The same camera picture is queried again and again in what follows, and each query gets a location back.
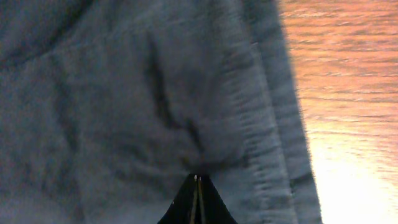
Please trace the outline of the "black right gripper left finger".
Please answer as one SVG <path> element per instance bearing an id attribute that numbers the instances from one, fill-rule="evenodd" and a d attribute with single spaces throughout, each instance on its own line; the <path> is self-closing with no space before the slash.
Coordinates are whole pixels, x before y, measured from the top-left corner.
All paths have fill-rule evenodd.
<path id="1" fill-rule="evenodd" d="M 158 224 L 189 224 L 197 187 L 196 175 L 190 174 L 179 188 L 170 207 Z"/>

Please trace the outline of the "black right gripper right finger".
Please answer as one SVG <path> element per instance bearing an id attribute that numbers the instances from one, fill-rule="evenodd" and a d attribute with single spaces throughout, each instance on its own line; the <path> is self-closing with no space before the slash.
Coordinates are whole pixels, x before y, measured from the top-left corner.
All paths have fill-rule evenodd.
<path id="1" fill-rule="evenodd" d="M 199 176 L 197 190 L 197 223 L 238 224 L 208 176 Z"/>

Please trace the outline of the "navy blue shorts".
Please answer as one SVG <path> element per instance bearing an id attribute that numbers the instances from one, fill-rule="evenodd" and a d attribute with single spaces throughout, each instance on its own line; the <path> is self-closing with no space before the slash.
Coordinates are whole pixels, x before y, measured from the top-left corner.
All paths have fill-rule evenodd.
<path id="1" fill-rule="evenodd" d="M 2 223 L 158 223 L 190 174 L 322 222 L 277 1 L 1 2 Z"/>

